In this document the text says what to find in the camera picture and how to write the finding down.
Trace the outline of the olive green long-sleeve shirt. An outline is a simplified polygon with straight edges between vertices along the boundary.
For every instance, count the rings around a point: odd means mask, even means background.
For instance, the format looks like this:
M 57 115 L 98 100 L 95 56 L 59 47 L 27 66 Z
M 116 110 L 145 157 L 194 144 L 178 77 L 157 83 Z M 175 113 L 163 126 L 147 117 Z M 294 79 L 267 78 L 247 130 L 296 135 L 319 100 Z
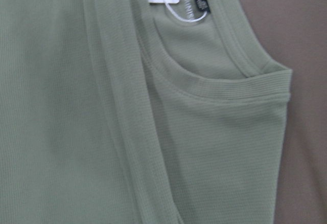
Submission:
M 292 71 L 239 0 L 1 0 L 1 223 L 273 223 Z

